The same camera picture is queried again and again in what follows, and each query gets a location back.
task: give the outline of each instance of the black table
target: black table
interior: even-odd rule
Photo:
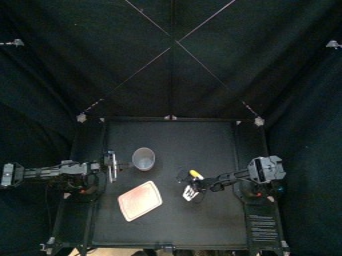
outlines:
[[[156,162],[148,172],[131,168],[118,174],[115,183],[107,184],[92,216],[91,246],[246,249],[243,205],[233,187],[207,192],[200,203],[187,202],[182,197],[186,184],[176,182],[176,175],[180,169],[195,169],[205,177],[215,177],[246,168],[253,158],[267,156],[262,128],[253,122],[110,121],[103,135],[102,126],[98,122],[83,126],[74,160],[98,159],[103,149],[110,148],[122,162],[131,162],[134,151],[148,147]],[[150,180],[159,188],[163,204],[127,222],[118,196]]]

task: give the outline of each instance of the wire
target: wire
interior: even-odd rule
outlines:
[[[48,212],[48,232],[52,234],[52,221],[51,221],[51,211],[48,206],[48,184],[46,186],[46,206],[47,206],[47,212]]]

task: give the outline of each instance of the black fabric enclosure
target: black fabric enclosure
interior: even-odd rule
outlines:
[[[338,0],[1,1],[0,165],[68,159],[100,118],[261,117],[291,252],[342,255],[341,17]],[[40,255],[58,198],[0,191],[0,255]]]

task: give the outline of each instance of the clear cup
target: clear cup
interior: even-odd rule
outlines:
[[[132,155],[134,166],[140,171],[148,171],[155,164],[155,153],[150,148],[139,148]]]

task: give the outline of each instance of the yellow handle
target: yellow handle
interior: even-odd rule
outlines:
[[[203,176],[195,170],[190,170],[190,175],[200,180],[205,179]]]

